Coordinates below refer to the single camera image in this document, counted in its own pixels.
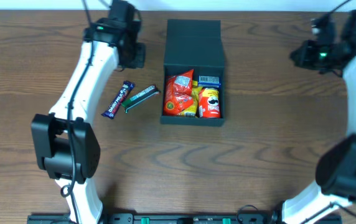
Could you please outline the red candy bag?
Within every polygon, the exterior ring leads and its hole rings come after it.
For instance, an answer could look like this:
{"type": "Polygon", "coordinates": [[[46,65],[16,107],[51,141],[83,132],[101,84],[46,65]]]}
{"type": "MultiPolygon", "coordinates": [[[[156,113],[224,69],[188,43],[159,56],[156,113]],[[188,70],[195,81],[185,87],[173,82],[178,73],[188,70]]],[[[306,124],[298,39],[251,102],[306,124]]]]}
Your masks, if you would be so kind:
{"type": "Polygon", "coordinates": [[[164,95],[164,115],[175,116],[192,106],[192,81],[194,70],[167,79],[164,95]]]}

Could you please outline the blue small card box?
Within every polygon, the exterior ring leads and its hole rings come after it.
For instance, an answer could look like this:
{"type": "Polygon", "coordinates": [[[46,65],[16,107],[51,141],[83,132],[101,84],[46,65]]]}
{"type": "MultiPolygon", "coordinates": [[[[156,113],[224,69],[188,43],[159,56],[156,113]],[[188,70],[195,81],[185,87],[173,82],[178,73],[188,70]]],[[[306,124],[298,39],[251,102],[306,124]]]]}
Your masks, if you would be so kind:
{"type": "Polygon", "coordinates": [[[215,76],[199,76],[197,84],[206,88],[220,88],[222,85],[220,77],[215,76]]]}

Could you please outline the red Pringles can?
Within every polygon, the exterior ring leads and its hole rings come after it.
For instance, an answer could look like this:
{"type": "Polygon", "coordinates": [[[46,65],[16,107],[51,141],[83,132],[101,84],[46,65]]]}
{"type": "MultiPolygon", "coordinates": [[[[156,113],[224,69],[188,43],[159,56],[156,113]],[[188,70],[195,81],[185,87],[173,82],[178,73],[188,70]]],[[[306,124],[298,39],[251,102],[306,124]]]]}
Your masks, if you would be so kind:
{"type": "Polygon", "coordinates": [[[199,117],[221,118],[219,92],[214,88],[203,88],[199,92],[199,117]]]}

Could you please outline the black gift box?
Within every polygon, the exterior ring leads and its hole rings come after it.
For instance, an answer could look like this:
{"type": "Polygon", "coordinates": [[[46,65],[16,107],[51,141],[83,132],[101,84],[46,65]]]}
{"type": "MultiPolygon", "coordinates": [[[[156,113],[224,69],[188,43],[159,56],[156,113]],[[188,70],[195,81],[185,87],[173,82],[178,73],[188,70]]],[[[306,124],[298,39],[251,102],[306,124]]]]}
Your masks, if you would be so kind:
{"type": "Polygon", "coordinates": [[[161,124],[221,127],[225,121],[225,53],[221,40],[221,22],[169,19],[164,53],[164,84],[173,75],[194,71],[200,76],[218,77],[220,118],[188,118],[162,113],[161,124]]]}

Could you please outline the yellow snack bag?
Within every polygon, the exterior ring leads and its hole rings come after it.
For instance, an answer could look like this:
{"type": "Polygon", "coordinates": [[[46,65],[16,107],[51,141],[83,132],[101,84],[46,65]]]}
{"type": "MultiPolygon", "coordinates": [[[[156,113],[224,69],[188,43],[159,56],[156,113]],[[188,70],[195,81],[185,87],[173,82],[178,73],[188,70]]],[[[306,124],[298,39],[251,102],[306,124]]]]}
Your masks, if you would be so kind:
{"type": "Polygon", "coordinates": [[[199,105],[199,93],[202,90],[202,87],[199,86],[198,81],[193,81],[192,82],[192,93],[191,97],[193,99],[192,104],[181,111],[178,116],[185,116],[185,117],[190,117],[190,118],[195,118],[197,114],[197,109],[199,105]]]}

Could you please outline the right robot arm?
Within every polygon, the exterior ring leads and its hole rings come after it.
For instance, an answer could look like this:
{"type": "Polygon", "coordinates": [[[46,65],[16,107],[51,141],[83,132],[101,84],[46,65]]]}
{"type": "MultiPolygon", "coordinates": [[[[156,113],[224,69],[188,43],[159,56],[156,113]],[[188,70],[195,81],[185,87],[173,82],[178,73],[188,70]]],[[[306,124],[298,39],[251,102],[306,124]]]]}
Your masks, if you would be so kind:
{"type": "Polygon", "coordinates": [[[356,10],[344,25],[340,42],[328,12],[312,22],[315,40],[306,40],[291,52],[295,66],[334,73],[347,89],[346,137],[320,159],[316,177],[297,196],[285,200],[273,212],[270,223],[339,223],[329,215],[341,209],[356,218],[348,207],[356,203],[356,10]]]}

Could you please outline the purple Dairy Milk bar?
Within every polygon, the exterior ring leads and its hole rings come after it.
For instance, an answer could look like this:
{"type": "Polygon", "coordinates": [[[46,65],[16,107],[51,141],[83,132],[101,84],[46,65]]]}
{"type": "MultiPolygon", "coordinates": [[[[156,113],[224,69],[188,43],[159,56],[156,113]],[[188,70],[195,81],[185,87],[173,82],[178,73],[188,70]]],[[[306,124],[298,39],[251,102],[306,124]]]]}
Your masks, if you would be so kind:
{"type": "Polygon", "coordinates": [[[122,102],[130,94],[131,90],[135,87],[133,82],[125,80],[114,100],[110,103],[109,107],[101,114],[109,119],[114,119],[122,102]]]}

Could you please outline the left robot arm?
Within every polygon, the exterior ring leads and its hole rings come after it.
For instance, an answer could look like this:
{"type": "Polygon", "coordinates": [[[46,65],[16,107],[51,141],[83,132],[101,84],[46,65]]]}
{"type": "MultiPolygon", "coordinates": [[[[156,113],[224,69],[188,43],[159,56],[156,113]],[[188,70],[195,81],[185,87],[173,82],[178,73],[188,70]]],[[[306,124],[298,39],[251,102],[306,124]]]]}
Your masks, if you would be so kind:
{"type": "Polygon", "coordinates": [[[107,17],[89,21],[77,66],[48,114],[31,122],[39,169],[60,186],[66,214],[32,214],[28,223],[109,223],[93,176],[100,145],[92,128],[105,85],[117,70],[144,67],[146,47],[138,42],[142,18],[127,1],[112,1],[107,17]]]}

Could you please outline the green gum pack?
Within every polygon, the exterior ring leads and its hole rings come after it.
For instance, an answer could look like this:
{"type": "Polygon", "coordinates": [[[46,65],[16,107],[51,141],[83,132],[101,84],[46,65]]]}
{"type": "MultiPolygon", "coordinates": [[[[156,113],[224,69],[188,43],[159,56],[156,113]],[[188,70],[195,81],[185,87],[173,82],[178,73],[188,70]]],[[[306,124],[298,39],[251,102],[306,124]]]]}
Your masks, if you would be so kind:
{"type": "Polygon", "coordinates": [[[122,105],[124,107],[124,112],[128,113],[129,110],[137,106],[138,104],[142,103],[143,101],[147,100],[148,98],[160,94],[159,89],[156,85],[150,85],[149,87],[145,88],[144,90],[140,91],[136,95],[124,100],[122,105]]]}

